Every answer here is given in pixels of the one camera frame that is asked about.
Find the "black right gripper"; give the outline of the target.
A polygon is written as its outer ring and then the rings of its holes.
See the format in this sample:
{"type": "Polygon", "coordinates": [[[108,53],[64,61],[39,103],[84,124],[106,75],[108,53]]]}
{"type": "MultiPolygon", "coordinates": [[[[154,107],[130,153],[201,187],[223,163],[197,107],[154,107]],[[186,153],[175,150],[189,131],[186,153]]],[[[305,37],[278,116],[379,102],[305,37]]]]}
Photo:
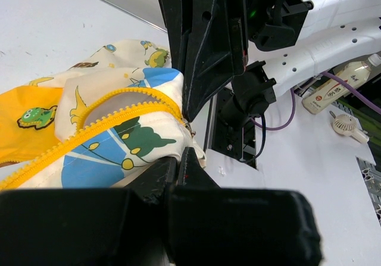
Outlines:
{"type": "Polygon", "coordinates": [[[294,46],[313,9],[311,1],[303,0],[158,1],[172,67],[184,75],[182,113],[190,122],[234,76],[244,73],[248,37],[263,52],[294,46]]]}

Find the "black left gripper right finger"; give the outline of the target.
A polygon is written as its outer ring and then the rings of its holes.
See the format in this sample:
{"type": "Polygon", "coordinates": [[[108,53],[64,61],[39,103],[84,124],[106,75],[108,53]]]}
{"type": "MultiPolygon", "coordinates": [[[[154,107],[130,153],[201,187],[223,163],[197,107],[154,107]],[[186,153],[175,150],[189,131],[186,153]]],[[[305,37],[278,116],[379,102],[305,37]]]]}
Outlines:
{"type": "Polygon", "coordinates": [[[168,194],[176,265],[319,265],[320,235],[306,198],[291,190],[218,187],[193,148],[168,194]]]}

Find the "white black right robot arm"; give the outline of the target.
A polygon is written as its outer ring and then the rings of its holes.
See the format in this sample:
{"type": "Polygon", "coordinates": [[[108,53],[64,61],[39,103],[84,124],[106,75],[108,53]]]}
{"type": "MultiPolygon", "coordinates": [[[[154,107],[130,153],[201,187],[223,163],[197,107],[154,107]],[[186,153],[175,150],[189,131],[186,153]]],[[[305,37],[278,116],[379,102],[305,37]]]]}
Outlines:
{"type": "Polygon", "coordinates": [[[201,108],[250,61],[280,96],[336,65],[380,51],[380,0],[158,0],[182,112],[201,108]]]}

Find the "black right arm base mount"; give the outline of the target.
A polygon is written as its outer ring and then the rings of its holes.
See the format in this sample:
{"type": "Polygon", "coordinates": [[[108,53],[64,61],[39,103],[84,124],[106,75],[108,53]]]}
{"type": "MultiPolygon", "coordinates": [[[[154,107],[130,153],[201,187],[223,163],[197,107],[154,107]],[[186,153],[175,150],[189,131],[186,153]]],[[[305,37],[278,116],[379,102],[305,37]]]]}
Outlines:
{"type": "Polygon", "coordinates": [[[231,87],[217,93],[209,128],[210,149],[254,168],[266,140],[256,143],[253,120],[264,119],[264,113],[276,101],[276,80],[268,78],[264,65],[264,61],[250,64],[243,75],[233,78],[231,87]]]}

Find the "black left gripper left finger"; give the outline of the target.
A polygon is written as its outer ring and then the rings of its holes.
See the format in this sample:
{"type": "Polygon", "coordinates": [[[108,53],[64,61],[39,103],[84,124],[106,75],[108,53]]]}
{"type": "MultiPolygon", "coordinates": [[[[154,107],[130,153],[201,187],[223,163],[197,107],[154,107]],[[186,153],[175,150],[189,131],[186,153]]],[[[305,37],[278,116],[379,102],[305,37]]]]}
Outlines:
{"type": "Polygon", "coordinates": [[[2,265],[169,265],[161,195],[174,158],[131,187],[1,192],[2,265]]]}

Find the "dinosaur print hooded baby jacket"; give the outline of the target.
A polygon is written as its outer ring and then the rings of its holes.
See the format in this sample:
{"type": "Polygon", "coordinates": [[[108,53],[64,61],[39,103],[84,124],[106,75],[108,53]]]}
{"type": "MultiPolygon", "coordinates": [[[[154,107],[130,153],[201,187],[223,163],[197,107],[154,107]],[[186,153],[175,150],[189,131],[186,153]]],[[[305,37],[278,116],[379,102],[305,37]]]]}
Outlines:
{"type": "Polygon", "coordinates": [[[62,73],[1,95],[1,189],[130,183],[159,159],[204,151],[182,113],[183,74],[147,40],[101,47],[62,73]]]}

